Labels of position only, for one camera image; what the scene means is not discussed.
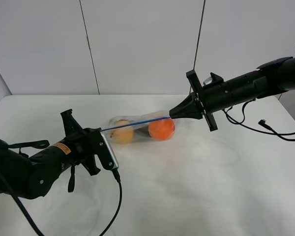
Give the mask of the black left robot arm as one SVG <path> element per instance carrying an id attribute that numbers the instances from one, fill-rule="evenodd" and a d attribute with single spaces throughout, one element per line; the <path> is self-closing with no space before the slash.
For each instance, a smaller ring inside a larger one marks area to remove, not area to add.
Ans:
<path id="1" fill-rule="evenodd" d="M 95 145 L 102 141 L 101 128 L 82 128 L 71 110 L 62 112 L 61 117 L 66 136 L 53 145 L 47 140 L 12 145 L 0 140 L 0 193 L 30 200 L 44 197 L 67 169 L 71 193 L 77 165 L 82 164 L 92 176 L 100 172 Z"/>

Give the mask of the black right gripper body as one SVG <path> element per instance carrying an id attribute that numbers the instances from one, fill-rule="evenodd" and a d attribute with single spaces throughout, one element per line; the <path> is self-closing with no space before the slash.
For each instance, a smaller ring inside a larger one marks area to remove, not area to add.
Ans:
<path id="1" fill-rule="evenodd" d="M 222 103 L 232 80 L 225 81 L 217 74 L 211 73 L 213 77 L 212 85 L 201 85 L 195 70 L 188 71 L 186 77 L 193 90 L 188 96 L 190 102 L 187 106 L 187 117 L 194 119 L 204 118 L 210 131 L 217 130 L 217 123 L 213 116 L 216 111 L 222 110 Z"/>

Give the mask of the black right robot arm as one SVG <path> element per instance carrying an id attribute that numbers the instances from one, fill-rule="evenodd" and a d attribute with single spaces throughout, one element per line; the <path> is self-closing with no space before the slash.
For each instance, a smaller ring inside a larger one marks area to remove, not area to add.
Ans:
<path id="1" fill-rule="evenodd" d="M 265 63 L 257 70 L 224 81 L 211 73 L 200 83 L 195 70 L 186 77 L 192 92 L 169 111 L 172 119 L 205 118 L 210 131 L 217 130 L 213 113 L 251 99 L 261 99 L 295 90 L 295 58 L 284 57 Z"/>

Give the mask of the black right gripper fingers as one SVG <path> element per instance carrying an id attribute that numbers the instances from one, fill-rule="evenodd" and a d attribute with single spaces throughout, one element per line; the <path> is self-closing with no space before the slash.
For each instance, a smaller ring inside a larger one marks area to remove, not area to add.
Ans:
<path id="1" fill-rule="evenodd" d="M 192 92 L 176 107 L 170 109 L 169 116 L 171 119 L 178 118 L 203 118 L 203 107 L 198 100 L 198 97 Z"/>

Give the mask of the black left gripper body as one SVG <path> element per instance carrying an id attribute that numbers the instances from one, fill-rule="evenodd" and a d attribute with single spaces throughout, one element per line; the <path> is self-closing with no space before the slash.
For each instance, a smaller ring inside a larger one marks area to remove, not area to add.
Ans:
<path id="1" fill-rule="evenodd" d="M 83 129 L 72 116 L 72 110 L 61 114 L 65 137 L 52 144 L 49 173 L 60 176 L 66 169 L 83 165 L 91 176 L 100 172 L 95 163 L 95 153 L 89 139 L 89 131 Z"/>

